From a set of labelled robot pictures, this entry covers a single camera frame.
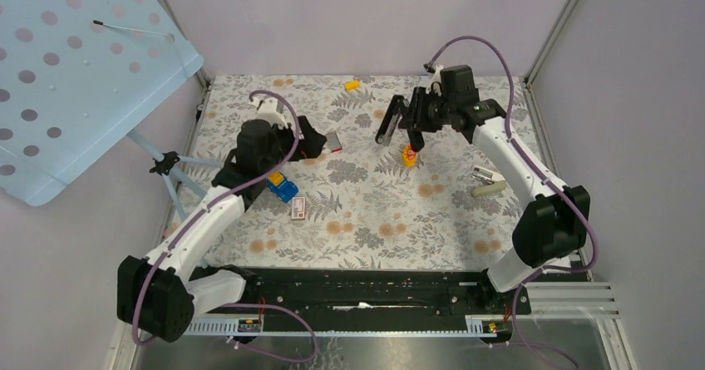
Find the purple hose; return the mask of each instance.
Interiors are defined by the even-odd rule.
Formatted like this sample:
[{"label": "purple hose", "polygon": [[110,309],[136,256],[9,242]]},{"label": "purple hose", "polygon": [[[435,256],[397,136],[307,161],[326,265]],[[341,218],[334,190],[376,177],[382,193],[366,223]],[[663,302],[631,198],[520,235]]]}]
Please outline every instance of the purple hose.
[{"label": "purple hose", "polygon": [[270,304],[259,304],[259,303],[228,303],[226,305],[223,305],[223,308],[261,308],[261,309],[274,309],[278,310],[279,312],[284,312],[291,316],[292,318],[295,318],[299,323],[301,323],[306,330],[311,334],[311,339],[313,340],[313,352],[308,355],[305,358],[289,358],[286,356],[279,355],[277,353],[270,352],[268,350],[262,349],[262,348],[257,348],[257,347],[252,347],[249,346],[248,344],[241,344],[237,345],[242,348],[249,349],[250,351],[256,352],[256,353],[261,353],[264,356],[269,356],[270,358],[275,358],[279,360],[284,360],[285,362],[290,362],[290,363],[306,363],[310,360],[313,360],[313,358],[318,355],[318,351],[320,350],[320,347],[318,346],[318,340],[316,339],[316,334],[313,332],[313,328],[306,323],[305,320],[301,318],[301,316],[297,315],[296,313],[292,312],[291,310],[283,307],[283,306],[278,306],[278,305],[270,305]]},{"label": "purple hose", "polygon": [[[509,81],[509,104],[507,105],[507,113],[506,113],[506,118],[505,118],[505,133],[507,134],[507,138],[509,139],[509,142],[511,145],[514,147],[516,152],[519,154],[522,160],[531,168],[531,170],[539,176],[539,179],[543,183],[549,186],[550,189],[552,189],[562,200],[565,202],[570,210],[573,211],[575,216],[578,217],[578,220],[580,220],[580,223],[583,224],[585,229],[588,232],[588,235],[590,237],[590,243],[593,245],[593,256],[590,259],[590,261],[582,268],[579,269],[572,269],[572,268],[566,268],[563,266],[552,266],[552,265],[547,265],[544,266],[543,269],[552,269],[552,270],[561,270],[565,272],[570,272],[570,273],[579,273],[579,272],[585,272],[590,269],[592,269],[595,264],[597,263],[597,259],[599,256],[599,249],[598,249],[598,243],[597,243],[597,237],[595,237],[595,232],[593,230],[592,225],[590,222],[585,218],[582,212],[578,209],[577,206],[573,203],[573,201],[568,198],[567,195],[560,189],[559,186],[555,185],[555,183],[551,180],[549,180],[548,176],[541,171],[541,168],[534,163],[534,161],[531,160],[529,157],[529,154],[524,151],[523,148],[521,148],[519,142],[515,140],[515,138],[512,136],[512,131],[511,131],[511,112],[514,109],[514,81],[511,78],[511,72],[509,70],[509,66],[507,65],[505,58],[501,55],[500,51],[497,50],[497,47],[495,47],[494,44],[490,43],[486,39],[483,39],[482,37],[477,37],[477,36],[459,36],[454,39],[451,39],[448,43],[444,44],[443,47],[441,47],[438,52],[436,52],[436,55],[433,56],[433,58],[429,61],[430,64],[433,64],[438,57],[441,56],[441,54],[453,43],[459,42],[460,40],[474,40],[477,42],[485,43],[495,54],[497,55],[497,58],[500,59],[500,62],[502,63],[502,67],[505,70],[507,80]],[[535,348],[548,348],[552,349],[553,351],[557,352],[559,355],[563,356],[564,358],[568,359],[571,363],[575,365],[575,369],[580,369],[580,366],[575,359],[573,359],[568,353],[565,353],[558,348],[553,348],[549,347],[546,345],[541,345],[537,343],[528,343],[526,342],[526,338],[524,338],[524,334],[521,332],[521,329],[519,328],[519,324],[516,321],[516,304],[517,304],[517,299],[519,298],[519,292],[521,291],[521,288],[524,286],[524,284],[529,283],[531,280],[536,279],[539,277],[541,274],[541,269],[537,270],[534,272],[531,276],[527,277],[524,281],[522,281],[519,286],[516,287],[516,291],[514,293],[514,299],[512,300],[511,303],[511,318],[512,322],[514,324],[514,330],[516,330],[517,335],[519,335],[519,339],[521,340],[521,343],[515,343],[515,344],[520,344],[526,346],[531,353],[533,353],[538,359],[541,360],[541,362],[545,363],[551,368],[559,369],[559,370],[572,370],[572,368],[563,368],[561,366],[558,366],[554,363],[552,363],[549,359],[544,357],[544,355],[541,355],[540,353],[535,351]]]},{"label": "purple hose", "polygon": [[[237,193],[238,191],[241,191],[242,189],[246,189],[250,187],[251,185],[255,185],[259,183],[260,181],[266,179],[270,175],[272,175],[274,172],[277,170],[282,169],[282,166],[287,163],[289,158],[292,157],[293,153],[296,151],[296,146],[298,146],[298,140],[299,140],[299,135],[301,134],[301,126],[298,124],[298,118],[296,116],[296,111],[294,110],[293,106],[286,101],[286,99],[282,96],[280,96],[277,93],[273,93],[271,91],[266,91],[266,90],[255,90],[251,93],[249,93],[249,99],[252,100],[252,98],[257,95],[257,94],[266,94],[269,96],[272,96],[276,98],[277,100],[281,101],[291,112],[291,116],[293,117],[293,123],[294,123],[294,133],[293,133],[293,144],[291,146],[291,150],[288,151],[287,155],[284,156],[281,162],[279,162],[274,168],[269,170],[267,173],[264,175],[258,176],[246,183],[243,183],[242,185],[238,185],[234,187],[232,190],[227,191],[210,201],[207,205],[206,208],[210,209],[213,207],[213,205],[219,203],[220,201],[224,200],[225,198],[231,196],[232,194]],[[167,250],[165,252],[162,252],[159,258],[154,262],[152,265],[150,271],[147,273],[147,276],[145,277],[145,282],[142,283],[142,288],[140,289],[140,294],[137,296],[137,302],[135,304],[135,313],[132,315],[132,340],[135,342],[137,345],[146,345],[147,343],[150,343],[154,340],[154,336],[150,336],[146,340],[142,341],[140,340],[140,330],[138,327],[138,323],[140,321],[140,314],[142,312],[142,304],[145,302],[145,296],[147,294],[147,289],[152,281],[152,278],[154,278],[154,275],[156,273],[156,270],[159,268],[162,262],[164,262],[164,259],[166,259],[167,255],[169,252],[174,249],[174,247],[181,241],[181,238],[184,237],[186,232],[194,226],[194,224],[200,219],[201,216],[205,214],[205,210],[199,210],[196,212],[184,225],[179,230],[179,233],[176,234],[174,239],[167,245]]]}]

